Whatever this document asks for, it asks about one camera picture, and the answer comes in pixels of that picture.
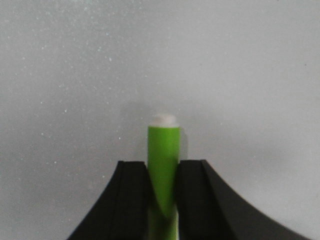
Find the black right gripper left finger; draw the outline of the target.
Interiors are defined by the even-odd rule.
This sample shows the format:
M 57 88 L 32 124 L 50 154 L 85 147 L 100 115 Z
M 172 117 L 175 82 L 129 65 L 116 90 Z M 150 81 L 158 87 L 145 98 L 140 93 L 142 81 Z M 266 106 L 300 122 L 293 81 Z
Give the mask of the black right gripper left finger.
M 146 240 L 152 188 L 143 161 L 119 161 L 70 240 Z

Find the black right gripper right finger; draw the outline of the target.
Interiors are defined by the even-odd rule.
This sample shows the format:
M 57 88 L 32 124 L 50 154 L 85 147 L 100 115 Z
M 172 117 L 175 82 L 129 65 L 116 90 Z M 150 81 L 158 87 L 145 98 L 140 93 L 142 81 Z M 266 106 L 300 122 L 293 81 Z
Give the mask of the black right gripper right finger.
M 175 200 L 181 240 L 310 240 L 302 194 L 287 177 L 240 187 L 208 161 L 180 161 Z

